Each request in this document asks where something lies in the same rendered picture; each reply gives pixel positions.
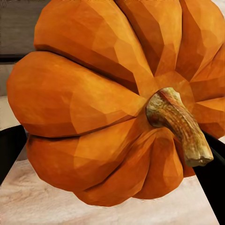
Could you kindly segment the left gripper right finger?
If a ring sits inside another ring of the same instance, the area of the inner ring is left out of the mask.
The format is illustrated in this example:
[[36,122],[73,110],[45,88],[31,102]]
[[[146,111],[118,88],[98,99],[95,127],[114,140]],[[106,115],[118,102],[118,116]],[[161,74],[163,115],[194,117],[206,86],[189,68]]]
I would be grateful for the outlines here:
[[201,130],[214,160],[205,166],[193,167],[220,225],[225,225],[225,144]]

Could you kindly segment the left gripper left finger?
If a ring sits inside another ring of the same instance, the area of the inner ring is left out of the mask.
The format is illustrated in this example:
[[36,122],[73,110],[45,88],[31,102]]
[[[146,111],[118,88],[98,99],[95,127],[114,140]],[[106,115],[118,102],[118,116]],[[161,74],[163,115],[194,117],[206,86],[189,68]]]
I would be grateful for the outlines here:
[[0,131],[0,186],[26,143],[22,125]]

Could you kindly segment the pumpkin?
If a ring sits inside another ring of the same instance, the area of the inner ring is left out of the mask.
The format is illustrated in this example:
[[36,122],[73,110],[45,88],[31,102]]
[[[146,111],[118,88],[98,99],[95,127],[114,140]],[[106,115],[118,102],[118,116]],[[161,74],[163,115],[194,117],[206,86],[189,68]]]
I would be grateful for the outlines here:
[[112,207],[175,190],[225,136],[225,18],[212,0],[51,0],[8,103],[41,180]]

